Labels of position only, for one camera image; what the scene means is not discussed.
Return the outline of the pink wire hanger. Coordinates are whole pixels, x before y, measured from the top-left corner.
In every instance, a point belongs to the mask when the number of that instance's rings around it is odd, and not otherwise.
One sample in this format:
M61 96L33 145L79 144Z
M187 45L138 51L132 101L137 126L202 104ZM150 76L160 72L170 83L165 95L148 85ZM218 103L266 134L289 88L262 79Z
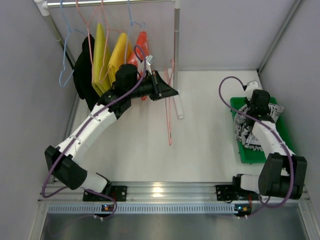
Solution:
M165 82L171 87L172 80L174 76L174 60L171 59L171 68L164 69L164 78ZM168 137L168 145L172 146L172 123L171 123L171 98L168 97L165 99L165 115L166 115L166 126L167 126L167 137Z

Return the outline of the newsprint pattern trousers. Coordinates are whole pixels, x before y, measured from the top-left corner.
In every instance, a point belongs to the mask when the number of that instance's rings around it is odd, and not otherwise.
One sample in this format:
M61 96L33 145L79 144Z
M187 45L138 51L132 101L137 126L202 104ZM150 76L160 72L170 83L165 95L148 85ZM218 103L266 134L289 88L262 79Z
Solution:
M285 108L281 105L269 103L268 104L272 120L276 123L278 118L283 113ZM236 113L233 119L234 123L234 138L242 144L246 149L253 151L263 151L258 139L252 134L252 129L255 121L247 119L242 114Z

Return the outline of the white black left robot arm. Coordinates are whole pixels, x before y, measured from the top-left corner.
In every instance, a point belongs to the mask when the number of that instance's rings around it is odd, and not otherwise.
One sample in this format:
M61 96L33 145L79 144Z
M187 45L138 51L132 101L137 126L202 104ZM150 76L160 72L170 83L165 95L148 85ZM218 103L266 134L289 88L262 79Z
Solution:
M58 146L44 152L49 174L70 190L81 188L100 197L111 192L111 182L99 173L81 167L84 155L97 138L131 107L131 101L148 96L157 101L179 93L154 70L138 73L133 64L123 64L115 74L113 86L106 91L83 123Z

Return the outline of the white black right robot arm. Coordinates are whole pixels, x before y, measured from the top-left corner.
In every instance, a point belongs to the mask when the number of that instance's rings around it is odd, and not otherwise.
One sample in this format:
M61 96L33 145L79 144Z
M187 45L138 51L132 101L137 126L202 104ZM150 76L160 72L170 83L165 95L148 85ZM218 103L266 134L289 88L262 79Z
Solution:
M295 155L281 138L269 102L267 91L254 89L245 101L247 111L237 112L244 120L243 128L259 141L266 158L258 191L263 196L298 200L303 193L307 160Z

